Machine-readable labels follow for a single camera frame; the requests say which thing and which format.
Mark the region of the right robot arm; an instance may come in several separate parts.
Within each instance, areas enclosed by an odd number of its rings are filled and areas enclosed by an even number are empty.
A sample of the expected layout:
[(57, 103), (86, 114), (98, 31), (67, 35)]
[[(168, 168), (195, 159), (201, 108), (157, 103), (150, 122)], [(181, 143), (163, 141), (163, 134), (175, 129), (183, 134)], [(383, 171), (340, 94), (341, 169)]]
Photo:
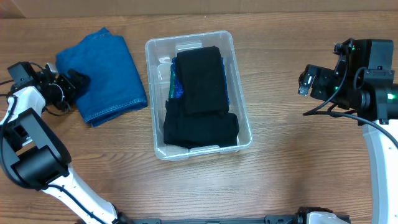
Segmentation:
[(334, 69), (308, 64), (298, 93), (322, 101), (304, 116), (350, 118), (363, 129), (369, 153), (372, 223), (397, 223), (397, 84), (392, 69), (394, 43), (348, 39), (335, 44)]

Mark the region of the clear plastic storage bin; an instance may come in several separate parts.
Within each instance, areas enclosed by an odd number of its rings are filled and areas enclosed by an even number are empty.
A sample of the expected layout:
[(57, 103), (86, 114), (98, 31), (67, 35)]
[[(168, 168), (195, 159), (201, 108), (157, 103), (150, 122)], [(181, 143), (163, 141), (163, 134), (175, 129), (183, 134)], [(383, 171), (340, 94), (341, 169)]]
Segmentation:
[[(217, 145), (186, 149), (164, 143), (165, 102), (169, 97), (170, 67), (179, 52), (216, 46), (223, 57), (229, 111), (238, 117), (237, 145)], [(199, 34), (151, 39), (146, 42), (146, 63), (149, 82), (150, 110), (154, 139), (154, 152), (160, 160), (180, 161), (205, 154), (229, 154), (247, 149), (252, 143), (252, 132), (241, 84), (233, 36), (226, 30)]]

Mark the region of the blue sequin sparkly garment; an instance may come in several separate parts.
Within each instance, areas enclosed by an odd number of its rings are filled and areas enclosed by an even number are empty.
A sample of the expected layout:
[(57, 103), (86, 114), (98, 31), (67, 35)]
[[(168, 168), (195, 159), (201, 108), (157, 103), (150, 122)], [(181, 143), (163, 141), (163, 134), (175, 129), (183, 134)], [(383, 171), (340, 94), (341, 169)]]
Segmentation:
[[(177, 77), (176, 73), (176, 57), (172, 59), (172, 64), (170, 66), (170, 88), (169, 88), (169, 98), (181, 98), (183, 95), (183, 87), (180, 80)], [(226, 81), (226, 72), (225, 65), (223, 63), (223, 57), (221, 57), (221, 65), (223, 71), (223, 77), (225, 82), (226, 96), (227, 102), (230, 104), (229, 96), (228, 96), (228, 85)]]

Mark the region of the blue denim garment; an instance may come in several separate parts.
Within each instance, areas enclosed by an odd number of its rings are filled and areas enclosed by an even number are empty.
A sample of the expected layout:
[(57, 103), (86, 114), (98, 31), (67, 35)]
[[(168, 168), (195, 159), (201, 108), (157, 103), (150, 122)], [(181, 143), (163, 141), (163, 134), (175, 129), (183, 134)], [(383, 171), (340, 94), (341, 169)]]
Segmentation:
[(85, 123), (97, 127), (147, 107), (144, 86), (123, 36), (104, 27), (55, 58), (60, 73), (73, 69), (90, 78), (86, 93), (76, 100)]

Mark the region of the black garment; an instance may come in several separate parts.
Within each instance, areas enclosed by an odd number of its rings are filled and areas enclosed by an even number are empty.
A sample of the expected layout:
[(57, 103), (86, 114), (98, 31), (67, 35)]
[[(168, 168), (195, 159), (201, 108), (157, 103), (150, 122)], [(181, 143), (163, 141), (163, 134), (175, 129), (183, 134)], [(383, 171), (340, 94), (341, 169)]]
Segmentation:
[(187, 115), (182, 100), (171, 98), (165, 102), (164, 143), (192, 149), (237, 145), (238, 118), (234, 113), (199, 113)]

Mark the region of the black cloth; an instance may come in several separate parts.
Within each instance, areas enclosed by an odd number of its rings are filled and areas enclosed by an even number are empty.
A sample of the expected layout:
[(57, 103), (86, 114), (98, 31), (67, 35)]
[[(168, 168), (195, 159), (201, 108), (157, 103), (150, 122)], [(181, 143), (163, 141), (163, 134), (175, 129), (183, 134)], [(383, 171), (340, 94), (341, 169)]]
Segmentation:
[(187, 114), (221, 113), (229, 110), (220, 50), (216, 46), (179, 52), (176, 75), (183, 88)]

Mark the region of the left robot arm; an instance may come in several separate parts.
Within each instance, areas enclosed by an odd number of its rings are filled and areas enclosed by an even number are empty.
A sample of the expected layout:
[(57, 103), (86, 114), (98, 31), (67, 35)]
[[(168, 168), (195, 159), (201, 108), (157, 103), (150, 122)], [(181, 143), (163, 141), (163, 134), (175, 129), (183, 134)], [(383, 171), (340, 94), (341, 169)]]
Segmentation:
[(14, 83), (1, 121), (1, 168), (24, 189), (43, 191), (64, 203), (83, 223), (130, 223), (111, 202), (97, 195), (76, 173), (61, 140), (41, 118), (49, 105), (63, 113), (86, 91), (90, 78), (48, 63), (17, 62), (8, 67)]

